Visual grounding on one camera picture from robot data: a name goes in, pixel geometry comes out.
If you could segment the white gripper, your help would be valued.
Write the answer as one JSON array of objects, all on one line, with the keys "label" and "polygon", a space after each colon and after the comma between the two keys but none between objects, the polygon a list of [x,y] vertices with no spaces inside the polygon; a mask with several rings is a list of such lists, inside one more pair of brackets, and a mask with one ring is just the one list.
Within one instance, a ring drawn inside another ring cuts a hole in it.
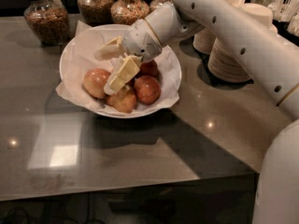
[{"label": "white gripper", "polygon": [[[129,56],[122,58],[124,49]],[[138,20],[121,36],[108,41],[94,53],[98,61],[119,58],[107,79],[104,92],[113,95],[122,89],[139,71],[142,61],[148,63],[162,53],[163,47],[146,20]]]}]

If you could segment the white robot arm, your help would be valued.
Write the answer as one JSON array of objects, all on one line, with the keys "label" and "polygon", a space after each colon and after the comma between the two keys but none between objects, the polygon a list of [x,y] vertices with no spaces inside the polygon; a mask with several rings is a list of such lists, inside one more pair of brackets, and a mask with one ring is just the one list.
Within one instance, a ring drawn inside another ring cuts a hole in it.
[{"label": "white robot arm", "polygon": [[252,224],[299,224],[299,50],[293,43],[225,0],[170,0],[96,51],[98,60],[119,60],[105,92],[122,88],[172,38],[201,28],[212,31],[293,119],[263,159]]}]

